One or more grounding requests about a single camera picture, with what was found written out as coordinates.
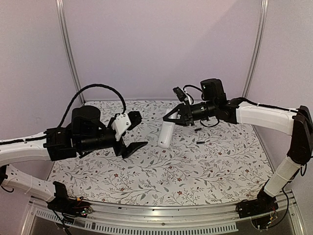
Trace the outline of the white remote control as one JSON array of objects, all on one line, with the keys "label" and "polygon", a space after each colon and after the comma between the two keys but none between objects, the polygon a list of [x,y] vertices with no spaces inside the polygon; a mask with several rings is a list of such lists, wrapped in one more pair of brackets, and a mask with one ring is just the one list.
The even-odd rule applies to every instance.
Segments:
[{"label": "white remote control", "polygon": [[163,149],[167,149],[170,146],[172,135],[174,132],[175,124],[173,122],[162,122],[161,131],[158,137],[157,145]]}]

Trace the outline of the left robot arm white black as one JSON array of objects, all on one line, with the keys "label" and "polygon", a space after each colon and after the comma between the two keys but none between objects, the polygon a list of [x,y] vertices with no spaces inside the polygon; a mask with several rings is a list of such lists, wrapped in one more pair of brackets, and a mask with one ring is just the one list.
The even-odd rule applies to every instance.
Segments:
[{"label": "left robot arm white black", "polygon": [[17,170],[12,165],[28,161],[60,161],[83,158],[96,150],[112,148],[123,159],[147,145],[132,142],[126,145],[122,139],[128,130],[141,123],[140,112],[117,114],[108,126],[100,120],[101,112],[94,106],[82,106],[72,111],[71,123],[63,128],[50,128],[24,139],[0,143],[0,184],[21,189],[24,193],[43,199],[69,212],[73,203],[68,198],[66,186],[59,182],[42,181]]}]

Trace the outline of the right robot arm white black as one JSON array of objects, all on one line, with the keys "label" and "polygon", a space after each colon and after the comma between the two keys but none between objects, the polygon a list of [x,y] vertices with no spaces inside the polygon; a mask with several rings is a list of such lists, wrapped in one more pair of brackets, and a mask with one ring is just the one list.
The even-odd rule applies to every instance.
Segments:
[{"label": "right robot arm white black", "polygon": [[215,117],[219,121],[256,125],[291,136],[287,156],[259,192],[259,198],[253,202],[256,213],[264,213],[270,208],[271,198],[312,158],[313,121],[306,106],[282,108],[255,103],[244,97],[228,100],[222,81],[216,78],[201,81],[202,102],[198,104],[190,104],[183,89],[175,87],[173,91],[180,104],[163,117],[165,122],[191,126],[195,121]]}]

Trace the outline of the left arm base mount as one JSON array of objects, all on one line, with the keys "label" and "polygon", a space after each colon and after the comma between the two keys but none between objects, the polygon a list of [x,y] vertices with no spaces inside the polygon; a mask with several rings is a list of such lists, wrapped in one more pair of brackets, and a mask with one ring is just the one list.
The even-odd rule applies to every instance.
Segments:
[{"label": "left arm base mount", "polygon": [[88,214],[93,212],[91,204],[83,200],[83,197],[76,199],[69,198],[66,186],[62,183],[53,182],[55,186],[54,198],[47,202],[47,207],[50,210],[70,215],[74,217],[86,218]]}]

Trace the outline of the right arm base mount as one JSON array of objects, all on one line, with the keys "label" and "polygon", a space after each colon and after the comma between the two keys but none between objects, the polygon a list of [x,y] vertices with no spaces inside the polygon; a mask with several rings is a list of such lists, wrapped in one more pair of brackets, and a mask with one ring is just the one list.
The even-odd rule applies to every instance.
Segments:
[{"label": "right arm base mount", "polygon": [[240,218],[252,217],[268,213],[266,216],[252,219],[252,225],[258,230],[265,230],[270,227],[273,220],[277,218],[278,204],[275,197],[267,195],[263,190],[253,200],[243,200],[236,204],[236,212]]}]

